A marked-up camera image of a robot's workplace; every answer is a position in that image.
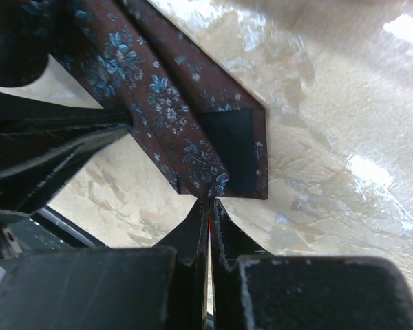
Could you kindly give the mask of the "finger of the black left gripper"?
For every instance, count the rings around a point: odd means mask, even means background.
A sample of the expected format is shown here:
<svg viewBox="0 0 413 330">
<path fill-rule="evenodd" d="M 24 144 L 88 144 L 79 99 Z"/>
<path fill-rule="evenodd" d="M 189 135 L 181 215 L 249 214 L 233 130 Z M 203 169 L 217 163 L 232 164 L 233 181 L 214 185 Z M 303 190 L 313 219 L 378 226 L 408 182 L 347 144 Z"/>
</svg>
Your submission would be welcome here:
<svg viewBox="0 0 413 330">
<path fill-rule="evenodd" d="M 34 214 L 127 128 L 125 122 L 0 122 L 0 215 Z"/>
<path fill-rule="evenodd" d="M 0 92 L 0 126 L 131 124 L 124 110 L 69 107 Z"/>
</svg>

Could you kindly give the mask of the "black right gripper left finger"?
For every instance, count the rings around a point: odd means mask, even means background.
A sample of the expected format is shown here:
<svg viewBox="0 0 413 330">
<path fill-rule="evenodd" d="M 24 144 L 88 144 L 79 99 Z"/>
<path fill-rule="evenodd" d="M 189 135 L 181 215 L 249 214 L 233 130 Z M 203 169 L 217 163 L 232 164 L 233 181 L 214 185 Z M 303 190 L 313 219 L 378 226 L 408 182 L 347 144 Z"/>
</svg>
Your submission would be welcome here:
<svg viewBox="0 0 413 330">
<path fill-rule="evenodd" d="M 0 329 L 206 329 L 209 203 L 152 247 L 39 250 L 0 282 Z"/>
</svg>

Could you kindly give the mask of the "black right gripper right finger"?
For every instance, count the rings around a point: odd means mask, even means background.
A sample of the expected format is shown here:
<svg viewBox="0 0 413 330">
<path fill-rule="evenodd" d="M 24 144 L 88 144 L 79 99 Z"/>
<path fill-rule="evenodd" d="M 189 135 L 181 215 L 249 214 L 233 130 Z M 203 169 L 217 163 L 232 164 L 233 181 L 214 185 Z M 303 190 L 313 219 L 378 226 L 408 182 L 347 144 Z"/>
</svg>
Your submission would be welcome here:
<svg viewBox="0 0 413 330">
<path fill-rule="evenodd" d="M 399 269 L 371 256 L 276 256 L 210 203 L 216 329 L 413 329 Z"/>
</svg>

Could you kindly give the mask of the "maroon blue-flowered tie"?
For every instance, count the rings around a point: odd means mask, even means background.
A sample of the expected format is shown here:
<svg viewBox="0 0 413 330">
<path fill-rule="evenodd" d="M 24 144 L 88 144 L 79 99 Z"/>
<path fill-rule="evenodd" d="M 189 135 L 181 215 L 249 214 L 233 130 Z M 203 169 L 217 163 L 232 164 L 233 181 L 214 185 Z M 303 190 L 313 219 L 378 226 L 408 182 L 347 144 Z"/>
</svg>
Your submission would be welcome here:
<svg viewBox="0 0 413 330">
<path fill-rule="evenodd" d="M 180 194 L 268 197 L 266 111 L 148 1 L 0 1 L 0 86 L 54 58 Z"/>
</svg>

